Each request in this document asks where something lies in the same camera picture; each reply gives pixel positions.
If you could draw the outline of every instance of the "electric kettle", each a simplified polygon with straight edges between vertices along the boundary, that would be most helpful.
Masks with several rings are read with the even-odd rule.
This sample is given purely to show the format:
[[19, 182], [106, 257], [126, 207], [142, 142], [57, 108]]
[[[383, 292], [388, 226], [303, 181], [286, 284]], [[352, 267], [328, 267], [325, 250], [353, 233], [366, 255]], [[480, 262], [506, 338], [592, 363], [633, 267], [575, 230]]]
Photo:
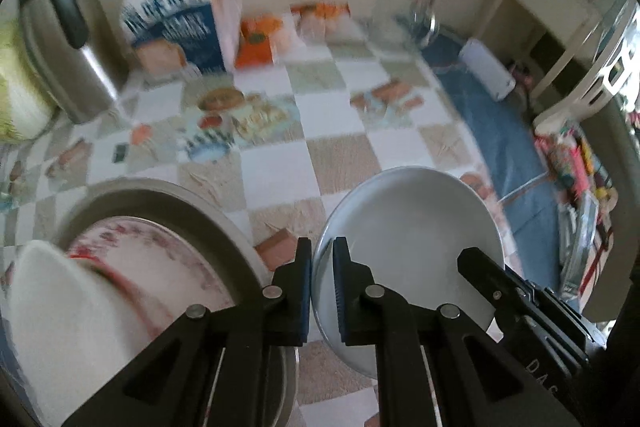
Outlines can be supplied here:
[[74, 123], [111, 107], [128, 68], [99, 0], [19, 0], [20, 31], [44, 87]]

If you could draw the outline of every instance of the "plastic bag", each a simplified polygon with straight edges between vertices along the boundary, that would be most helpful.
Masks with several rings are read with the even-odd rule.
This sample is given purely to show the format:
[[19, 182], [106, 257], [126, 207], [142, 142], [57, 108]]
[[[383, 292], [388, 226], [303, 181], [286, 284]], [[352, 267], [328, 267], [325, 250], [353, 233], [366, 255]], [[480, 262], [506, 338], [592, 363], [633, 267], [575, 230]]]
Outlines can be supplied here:
[[349, 5], [346, 3], [299, 4], [291, 6], [291, 12], [300, 16], [298, 33], [307, 44], [341, 44], [365, 40], [363, 31], [351, 18]]
[[125, 38], [145, 71], [174, 74], [233, 71], [241, 0], [124, 0]]
[[283, 55], [305, 47], [296, 33], [298, 18], [289, 12], [242, 19], [236, 68], [277, 64]]

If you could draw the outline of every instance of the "blue cloth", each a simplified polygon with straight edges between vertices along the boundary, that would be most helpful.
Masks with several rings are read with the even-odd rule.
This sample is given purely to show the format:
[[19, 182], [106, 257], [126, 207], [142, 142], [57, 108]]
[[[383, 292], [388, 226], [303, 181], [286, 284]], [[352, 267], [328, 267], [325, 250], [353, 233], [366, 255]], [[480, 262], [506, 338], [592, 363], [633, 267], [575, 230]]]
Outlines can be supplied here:
[[[520, 115], [507, 102], [495, 102], [458, 61], [461, 45], [440, 35], [422, 56], [442, 83], [484, 157], [498, 198], [546, 172]], [[529, 188], [505, 205], [526, 279], [557, 289], [558, 208], [549, 181]]]

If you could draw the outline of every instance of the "screw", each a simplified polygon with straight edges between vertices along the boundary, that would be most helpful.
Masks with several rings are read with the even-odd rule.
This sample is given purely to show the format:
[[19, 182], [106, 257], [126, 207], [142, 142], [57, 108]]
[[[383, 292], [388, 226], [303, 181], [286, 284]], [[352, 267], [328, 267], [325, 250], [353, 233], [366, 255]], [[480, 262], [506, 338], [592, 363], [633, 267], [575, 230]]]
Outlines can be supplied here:
[[267, 286], [262, 290], [262, 295], [267, 297], [268, 299], [277, 299], [282, 295], [282, 288], [280, 286]]
[[379, 284], [370, 284], [364, 290], [372, 299], [380, 299], [385, 294], [385, 289]]
[[455, 304], [443, 304], [440, 306], [440, 314], [447, 319], [456, 319], [460, 317], [460, 308]]
[[185, 312], [187, 317], [197, 321], [204, 317], [204, 314], [207, 312], [207, 309], [202, 304], [192, 304], [187, 308]]

